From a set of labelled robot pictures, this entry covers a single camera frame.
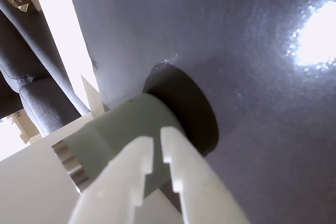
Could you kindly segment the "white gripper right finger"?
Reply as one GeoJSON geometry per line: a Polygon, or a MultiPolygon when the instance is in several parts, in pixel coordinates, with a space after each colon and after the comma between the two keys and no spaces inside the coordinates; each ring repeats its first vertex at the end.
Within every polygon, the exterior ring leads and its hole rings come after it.
{"type": "Polygon", "coordinates": [[[220,178],[178,129],[161,128],[163,161],[170,166],[184,223],[248,223],[220,178]]]}

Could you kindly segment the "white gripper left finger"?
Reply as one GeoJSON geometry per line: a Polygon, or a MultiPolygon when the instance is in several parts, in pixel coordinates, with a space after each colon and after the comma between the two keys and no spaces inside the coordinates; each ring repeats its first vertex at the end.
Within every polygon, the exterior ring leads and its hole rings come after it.
{"type": "Polygon", "coordinates": [[[153,172],[153,138],[127,144],[83,191],[69,223],[134,223],[142,206],[147,174],[153,172]]]}

